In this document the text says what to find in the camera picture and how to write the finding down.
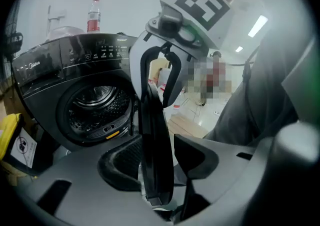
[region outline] white tile floor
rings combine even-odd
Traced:
[[[204,106],[199,106],[188,93],[183,94],[183,96],[184,102],[179,109],[179,113],[205,128],[208,132],[215,127],[228,101],[227,97],[207,99],[207,103]]]

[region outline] black washing machine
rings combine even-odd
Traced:
[[[13,61],[26,107],[70,151],[127,132],[135,102],[129,70],[135,41],[118,34],[67,36]]]

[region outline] person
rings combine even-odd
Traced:
[[[270,15],[270,30],[257,50],[247,88],[240,84],[205,139],[256,147],[298,120],[282,82],[311,40],[311,19],[302,0],[262,1]]]

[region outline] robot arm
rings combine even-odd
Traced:
[[[226,0],[160,0],[162,11],[145,26],[129,55],[130,75],[141,101],[147,92],[150,62],[160,52],[172,63],[163,107],[173,104],[188,80],[188,69],[209,49],[219,49],[233,12]]]

